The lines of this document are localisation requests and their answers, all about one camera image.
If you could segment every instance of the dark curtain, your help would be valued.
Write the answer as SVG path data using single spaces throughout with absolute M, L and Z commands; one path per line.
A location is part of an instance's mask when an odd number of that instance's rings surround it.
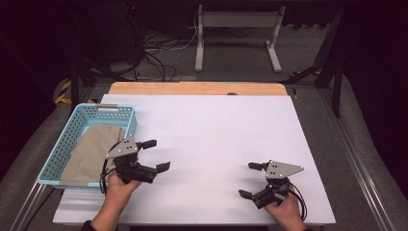
M 346 18 L 361 15 L 358 33 L 344 55 L 344 74 L 355 92 L 372 141 L 408 198 L 408 17 L 402 1 L 370 1 Z
M 68 67 L 58 28 L 45 1 L 0 2 L 1 179 L 55 109 L 54 89 Z

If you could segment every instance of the white board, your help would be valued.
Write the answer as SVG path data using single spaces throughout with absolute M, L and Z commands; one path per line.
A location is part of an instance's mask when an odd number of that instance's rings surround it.
M 142 165 L 171 162 L 169 171 L 133 193 L 121 223 L 274 224 L 238 193 L 265 187 L 265 172 L 247 164 L 269 160 L 304 167 L 289 178 L 307 203 L 306 223 L 335 222 L 289 96 L 107 94 L 102 103 L 134 105 L 136 141 L 158 141 L 139 153 Z M 93 219 L 103 199 L 99 191 L 66 190 L 54 222 Z

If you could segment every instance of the sleeve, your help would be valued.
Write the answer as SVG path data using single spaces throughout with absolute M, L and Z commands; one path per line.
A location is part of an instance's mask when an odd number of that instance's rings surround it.
M 91 225 L 90 220 L 87 220 L 83 225 L 80 231 L 96 231 Z

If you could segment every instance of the light blue plastic basket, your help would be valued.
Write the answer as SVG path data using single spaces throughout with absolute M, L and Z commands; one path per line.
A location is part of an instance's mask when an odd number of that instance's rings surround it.
M 55 188 L 99 188 L 98 182 L 70 182 L 69 185 L 62 185 L 60 181 L 78 138 L 94 124 L 120 126 L 126 131 L 125 138 L 133 136 L 137 124 L 135 109 L 132 105 L 79 104 L 39 173 L 38 182 L 40 184 L 51 185 Z

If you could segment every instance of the beige cloth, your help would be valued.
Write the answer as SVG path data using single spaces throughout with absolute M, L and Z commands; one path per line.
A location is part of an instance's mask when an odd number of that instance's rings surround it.
M 92 125 L 77 140 L 77 145 L 61 175 L 62 184 L 99 182 L 106 154 L 115 143 L 123 140 L 124 134 L 125 132 L 119 126 Z

